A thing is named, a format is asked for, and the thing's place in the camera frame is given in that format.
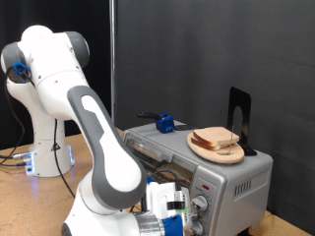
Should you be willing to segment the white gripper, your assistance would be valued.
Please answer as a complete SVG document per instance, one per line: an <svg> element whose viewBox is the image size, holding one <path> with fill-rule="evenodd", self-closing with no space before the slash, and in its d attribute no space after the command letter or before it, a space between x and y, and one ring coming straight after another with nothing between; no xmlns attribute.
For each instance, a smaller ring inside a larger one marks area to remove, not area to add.
<svg viewBox="0 0 315 236"><path fill-rule="evenodd" d="M189 190L185 187L176 189L175 183L151 182L147 185L146 201L148 211L158 219L180 215L184 230L191 227L191 221L198 220L198 213L191 212Z"/></svg>

